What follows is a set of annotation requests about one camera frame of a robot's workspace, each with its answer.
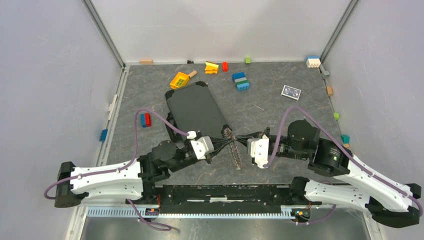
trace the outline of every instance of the blue toy block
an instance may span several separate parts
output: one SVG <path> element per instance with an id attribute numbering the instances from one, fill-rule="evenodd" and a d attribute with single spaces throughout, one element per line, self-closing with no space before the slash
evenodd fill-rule
<path id="1" fill-rule="evenodd" d="M 348 135 L 346 135 L 346 134 L 342 134 L 341 135 L 341 141 L 343 142 L 343 144 L 349 144 L 349 140 L 350 139 L 351 138 Z"/>
<path id="2" fill-rule="evenodd" d="M 245 78 L 246 75 L 244 72 L 239 72 L 239 73 L 234 73 L 232 75 L 232 81 L 234 82 L 236 79 L 241 79 L 241 78 Z"/>
<path id="3" fill-rule="evenodd" d="M 320 59 L 320 58 L 321 58 L 320 56 L 311 55 L 311 56 L 307 56 L 306 60 L 308 60 L 308 59 Z"/>
<path id="4" fill-rule="evenodd" d="M 143 114 L 140 115 L 140 122 L 141 122 L 141 126 L 143 128 L 147 128 L 145 113 L 143 113 Z"/>
<path id="5" fill-rule="evenodd" d="M 241 92 L 241 91 L 248 90 L 251 87 L 251 85 L 248 82 L 246 82 L 246 83 L 237 85 L 236 87 L 237 87 L 237 92 Z"/>
<path id="6" fill-rule="evenodd" d="M 104 143 L 106 141 L 106 136 L 108 135 L 108 130 L 103 129 L 100 134 L 100 142 Z"/>

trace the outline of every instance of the teal block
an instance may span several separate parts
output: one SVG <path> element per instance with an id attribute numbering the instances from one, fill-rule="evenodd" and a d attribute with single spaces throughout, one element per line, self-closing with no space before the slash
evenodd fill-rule
<path id="1" fill-rule="evenodd" d="M 348 144 L 349 141 L 350 141 L 350 139 L 351 138 L 348 135 L 346 135 L 346 134 L 342 134 L 341 135 L 341 141 L 343 142 L 343 144 Z"/>

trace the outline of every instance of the small box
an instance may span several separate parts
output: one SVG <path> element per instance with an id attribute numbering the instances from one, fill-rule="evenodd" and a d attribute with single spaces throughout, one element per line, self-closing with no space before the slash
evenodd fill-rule
<path id="1" fill-rule="evenodd" d="M 296 101 L 299 100 L 302 90 L 284 85 L 281 91 L 281 96 L 288 97 L 294 99 Z"/>

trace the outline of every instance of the wooden block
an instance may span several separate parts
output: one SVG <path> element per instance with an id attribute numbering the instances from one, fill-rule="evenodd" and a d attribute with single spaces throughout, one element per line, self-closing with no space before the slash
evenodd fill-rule
<path id="1" fill-rule="evenodd" d="M 198 74 L 198 71 L 194 70 L 194 71 L 190 72 L 190 73 L 188 74 L 188 76 L 189 76 L 190 78 L 192 78 L 192 77 L 194 77 L 196 74 Z"/>
<path id="2" fill-rule="evenodd" d="M 333 88 L 331 86 L 327 87 L 327 95 L 331 97 L 333 95 Z"/>
<path id="3" fill-rule="evenodd" d="M 153 59 L 140 59 L 140 63 L 143 65 L 152 65 Z"/>

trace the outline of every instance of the metal frame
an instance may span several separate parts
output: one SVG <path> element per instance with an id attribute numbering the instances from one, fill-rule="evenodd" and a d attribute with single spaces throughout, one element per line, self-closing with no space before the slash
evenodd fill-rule
<path id="1" fill-rule="evenodd" d="M 338 21 L 337 26 L 335 27 L 333 33 L 331 34 L 331 37 L 328 40 L 327 45 L 325 45 L 324 50 L 321 53 L 321 63 L 326 61 L 331 49 L 333 48 L 334 44 L 339 38 L 340 33 L 342 32 L 347 21 L 349 20 L 349 17 L 352 15 L 352 12 L 355 10 L 355 7 L 357 6 L 358 2 L 359 0 L 350 0 L 349 4 L 347 5 L 346 9 L 343 12 L 343 15 L 341 15 L 341 18 Z"/>
<path id="2" fill-rule="evenodd" d="M 103 24 L 103 21 L 99 16 L 99 13 L 94 7 L 93 2 L 91 0 L 82 0 L 82 3 L 84 3 L 84 6 L 87 8 L 87 11 L 90 14 L 95 26 L 97 27 L 98 31 L 100 32 L 101 36 L 106 42 L 107 47 L 112 52 L 113 58 L 115 58 L 115 61 L 118 63 L 118 65 L 121 68 L 125 68 L 125 62 L 122 59 L 121 55 L 119 54 L 118 49 L 114 44 L 114 41 L 112 41 L 112 38 L 108 33 L 108 30 L 106 30 L 106 27 Z"/>

